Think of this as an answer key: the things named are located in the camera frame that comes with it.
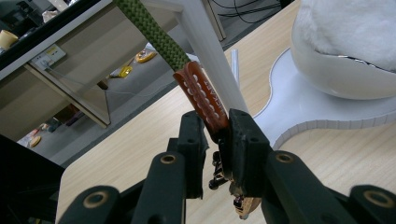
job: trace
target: black wire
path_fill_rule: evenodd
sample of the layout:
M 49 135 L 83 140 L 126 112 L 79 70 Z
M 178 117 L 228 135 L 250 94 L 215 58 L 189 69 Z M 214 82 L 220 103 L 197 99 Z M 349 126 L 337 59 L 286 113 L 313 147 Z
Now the black wire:
M 235 12 L 235 13 L 218 14 L 218 15 L 222 16 L 222 17 L 237 17 L 239 15 L 246 15 L 246 14 L 255 13 L 255 12 L 259 12 L 259 11 L 264 11 L 264 10 L 275 8 L 275 7 L 280 7 L 280 4 L 274 4 L 274 5 L 271 5 L 269 7 L 260 7 L 260 8 L 256 8 L 256 9 L 242 11 L 242 12 L 239 12 L 239 13 Z
M 235 7 L 225 7 L 225 6 L 222 6 L 221 4 L 219 4 L 218 2 L 216 2 L 215 0 L 212 0 L 212 1 L 213 1 L 216 5 L 218 5 L 219 7 L 232 8 L 232 9 L 235 8 Z M 245 7 L 245 6 L 248 6 L 248 5 L 253 4 L 253 3 L 255 3 L 255 2 L 258 2 L 258 1 L 260 1 L 260 0 L 254 0 L 254 1 L 252 1 L 252 2 L 246 3 L 246 4 L 244 4 L 244 5 L 242 5 L 242 6 L 239 6 L 239 7 Z
M 238 8 L 237 8 L 237 6 L 236 6 L 236 0 L 233 0 L 233 6 L 235 7 L 235 11 L 236 11 L 236 13 L 238 14 L 239 19 L 241 19 L 241 21 L 244 21 L 245 23 L 254 24 L 254 23 L 257 23 L 257 22 L 259 22 L 259 21 L 264 21 L 264 20 L 266 20 L 266 19 L 268 19 L 268 18 L 270 18 L 270 17 L 272 17 L 272 16 L 275 15 L 275 13 L 274 13 L 274 14 L 272 14 L 272 15 L 270 15 L 270 16 L 263 17 L 263 18 L 261 18 L 261 19 L 259 19 L 259 20 L 257 20 L 257 21 L 245 21 L 245 20 L 242 18 L 242 16 L 241 16 L 241 14 L 239 13 L 239 11 L 238 11 Z

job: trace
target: brown handle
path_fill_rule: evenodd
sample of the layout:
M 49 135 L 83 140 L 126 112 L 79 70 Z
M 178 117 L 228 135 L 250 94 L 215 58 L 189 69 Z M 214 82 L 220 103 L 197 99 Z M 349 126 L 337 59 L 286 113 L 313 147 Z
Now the brown handle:
M 195 111 L 204 120 L 212 140 L 217 143 L 219 136 L 228 130 L 229 121 L 221 104 L 205 74 L 197 62 L 189 62 L 182 70 L 174 73 L 180 88 L 189 98 Z

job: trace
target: light wood surface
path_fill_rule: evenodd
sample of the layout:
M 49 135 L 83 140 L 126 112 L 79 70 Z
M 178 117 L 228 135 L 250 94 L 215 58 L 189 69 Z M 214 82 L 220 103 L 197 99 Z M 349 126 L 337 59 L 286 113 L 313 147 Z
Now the light wood surface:
M 252 115 L 270 95 L 268 76 L 277 56 L 290 44 L 290 28 L 299 1 L 275 15 L 231 49 L 239 50 L 242 93 Z M 192 110 L 177 87 L 126 123 L 107 139 L 71 164 L 62 178 L 57 220 L 84 189 L 110 185 L 123 191 L 145 178 L 152 158 L 166 150 L 168 139 L 178 136 L 180 117 Z M 292 137 L 282 150 L 299 155 L 328 187 L 348 195 L 357 184 L 374 184 L 396 192 L 396 124 L 353 131 L 311 130 Z M 228 184 L 210 190 L 214 171 L 207 151 L 204 199 L 188 200 L 187 223 L 264 223 L 261 211 L 247 221 L 233 210 Z

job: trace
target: cup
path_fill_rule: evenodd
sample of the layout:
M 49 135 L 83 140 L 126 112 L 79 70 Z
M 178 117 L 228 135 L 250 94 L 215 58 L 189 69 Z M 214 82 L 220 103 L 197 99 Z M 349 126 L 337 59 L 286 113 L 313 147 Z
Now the cup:
M 8 50 L 9 47 L 18 40 L 18 37 L 7 30 L 0 33 L 0 48 Z
M 49 2 L 58 9 L 58 11 L 63 11 L 68 8 L 68 5 L 64 0 L 49 0 Z

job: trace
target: white curved base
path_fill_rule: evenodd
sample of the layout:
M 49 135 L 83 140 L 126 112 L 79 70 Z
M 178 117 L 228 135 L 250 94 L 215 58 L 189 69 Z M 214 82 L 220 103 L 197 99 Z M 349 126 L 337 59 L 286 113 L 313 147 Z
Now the white curved base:
M 255 117 L 274 150 L 309 129 L 362 129 L 396 120 L 396 97 L 348 100 L 318 91 L 298 74 L 290 50 L 275 61 L 271 97 Z

